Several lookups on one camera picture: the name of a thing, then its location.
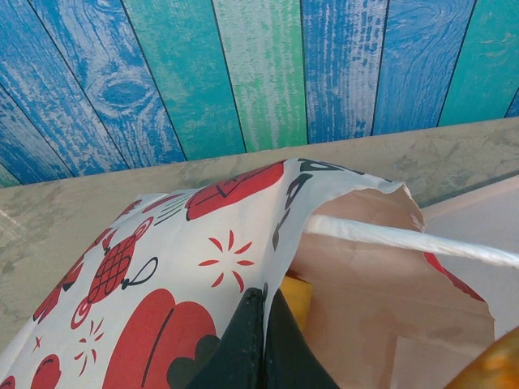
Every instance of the wood-pattern wallpaper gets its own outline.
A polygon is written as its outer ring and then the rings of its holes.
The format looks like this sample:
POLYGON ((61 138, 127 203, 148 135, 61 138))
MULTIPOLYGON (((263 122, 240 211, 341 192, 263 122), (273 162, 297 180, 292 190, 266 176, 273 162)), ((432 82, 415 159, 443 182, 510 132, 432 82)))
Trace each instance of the wood-pattern wallpaper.
POLYGON ((517 0, 0 9, 0 187, 519 116, 517 0))

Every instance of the black object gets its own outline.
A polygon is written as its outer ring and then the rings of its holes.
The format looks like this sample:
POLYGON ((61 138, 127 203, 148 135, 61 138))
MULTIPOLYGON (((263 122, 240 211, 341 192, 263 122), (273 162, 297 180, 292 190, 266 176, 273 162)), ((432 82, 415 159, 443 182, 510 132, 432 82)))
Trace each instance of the black object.
POLYGON ((216 352, 186 389, 338 389, 302 337, 280 290, 264 346, 264 293, 248 289, 216 352))
POLYGON ((263 359, 261 290, 248 289, 216 352, 186 389, 257 389, 263 359))

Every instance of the marble countertop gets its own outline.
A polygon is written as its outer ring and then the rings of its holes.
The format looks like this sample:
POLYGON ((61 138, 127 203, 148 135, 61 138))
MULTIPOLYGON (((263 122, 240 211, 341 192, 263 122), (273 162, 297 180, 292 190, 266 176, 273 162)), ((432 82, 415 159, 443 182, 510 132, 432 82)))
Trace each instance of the marble countertop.
POLYGON ((135 196, 198 187, 296 156, 405 181, 424 207, 519 174, 519 118, 2 189, 0 350, 135 196))

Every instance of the blue wooden plank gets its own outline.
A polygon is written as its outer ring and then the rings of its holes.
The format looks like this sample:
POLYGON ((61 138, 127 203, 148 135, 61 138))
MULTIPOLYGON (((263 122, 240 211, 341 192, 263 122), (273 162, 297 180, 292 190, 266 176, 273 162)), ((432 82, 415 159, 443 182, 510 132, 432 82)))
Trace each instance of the blue wooden plank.
POLYGON ((436 127, 474 0, 391 0, 373 135, 436 127))
POLYGON ((186 158, 245 152, 211 0, 123 3, 186 158))
POLYGON ((517 89, 516 95, 513 98, 512 103, 510 103, 505 115, 506 118, 514 118, 516 116, 519 116, 519 89, 517 89))
POLYGON ((22 184, 72 176, 71 171, 1 85, 0 162, 22 184))
POLYGON ((302 0, 310 143, 371 134, 388 0, 302 0))
POLYGON ((0 83, 74 175, 127 169, 25 0, 0 0, 0 83))
POLYGON ((519 1, 478 0, 440 126, 502 118, 519 86, 519 1))
POLYGON ((122 4, 30 1, 130 167, 185 160, 122 4))

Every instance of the yellow object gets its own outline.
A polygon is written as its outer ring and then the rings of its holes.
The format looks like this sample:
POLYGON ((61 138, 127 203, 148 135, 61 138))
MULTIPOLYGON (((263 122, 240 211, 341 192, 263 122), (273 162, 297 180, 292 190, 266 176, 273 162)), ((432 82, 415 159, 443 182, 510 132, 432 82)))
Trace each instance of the yellow object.
POLYGON ((311 284, 286 276, 280 289, 289 305, 290 312, 298 323, 299 329, 303 331, 307 325, 308 312, 310 311, 311 284))
POLYGON ((519 327, 494 342, 445 389, 518 389, 519 327))

